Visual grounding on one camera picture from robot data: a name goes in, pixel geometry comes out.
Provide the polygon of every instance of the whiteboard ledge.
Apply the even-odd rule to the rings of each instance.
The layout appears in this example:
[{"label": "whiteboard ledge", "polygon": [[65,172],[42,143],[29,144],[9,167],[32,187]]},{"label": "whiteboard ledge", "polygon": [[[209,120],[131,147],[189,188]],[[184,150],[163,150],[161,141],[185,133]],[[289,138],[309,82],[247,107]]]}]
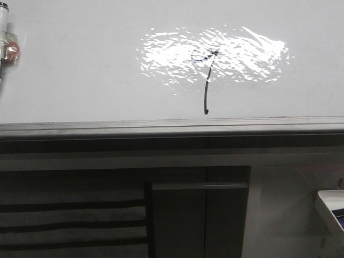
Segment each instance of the whiteboard ledge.
[{"label": "whiteboard ledge", "polygon": [[0,124],[0,141],[342,133],[344,117]]}]

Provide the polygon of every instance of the cabinet door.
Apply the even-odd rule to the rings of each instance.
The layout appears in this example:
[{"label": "cabinet door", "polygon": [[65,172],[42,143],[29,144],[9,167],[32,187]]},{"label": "cabinet door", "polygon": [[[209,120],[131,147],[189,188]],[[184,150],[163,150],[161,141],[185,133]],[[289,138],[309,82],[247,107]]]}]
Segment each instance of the cabinet door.
[{"label": "cabinet door", "polygon": [[157,258],[203,258],[205,190],[153,192]]},{"label": "cabinet door", "polygon": [[247,168],[208,169],[208,181],[153,184],[156,257],[240,257]]}]

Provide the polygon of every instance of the marker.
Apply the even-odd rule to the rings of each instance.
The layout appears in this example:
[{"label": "marker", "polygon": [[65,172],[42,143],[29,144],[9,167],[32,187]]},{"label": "marker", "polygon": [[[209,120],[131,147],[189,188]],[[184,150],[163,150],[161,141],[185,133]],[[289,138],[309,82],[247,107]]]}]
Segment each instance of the marker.
[{"label": "marker", "polygon": [[2,66],[3,59],[5,58],[5,40],[6,40],[6,31],[7,31],[7,21],[9,16],[9,7],[5,3],[0,2],[0,83],[2,80]]}]

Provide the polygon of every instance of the whiteboard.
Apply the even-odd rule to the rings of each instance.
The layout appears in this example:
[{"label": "whiteboard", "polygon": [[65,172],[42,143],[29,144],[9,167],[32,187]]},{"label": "whiteboard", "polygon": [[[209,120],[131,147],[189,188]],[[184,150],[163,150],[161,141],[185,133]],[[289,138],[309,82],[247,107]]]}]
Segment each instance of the whiteboard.
[{"label": "whiteboard", "polygon": [[340,0],[7,3],[0,124],[344,116]]}]

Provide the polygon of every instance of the white object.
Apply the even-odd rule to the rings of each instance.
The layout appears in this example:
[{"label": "white object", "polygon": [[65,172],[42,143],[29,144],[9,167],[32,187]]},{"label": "white object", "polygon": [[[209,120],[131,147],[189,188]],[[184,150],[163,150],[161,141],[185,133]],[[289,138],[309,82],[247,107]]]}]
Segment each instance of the white object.
[{"label": "white object", "polygon": [[320,190],[316,199],[316,209],[329,230],[344,245],[344,229],[332,211],[344,209],[344,190]]},{"label": "white object", "polygon": [[7,31],[7,22],[9,16],[9,9],[7,4],[0,3],[0,42],[1,42],[1,52],[0,58],[5,58],[5,40]]}]

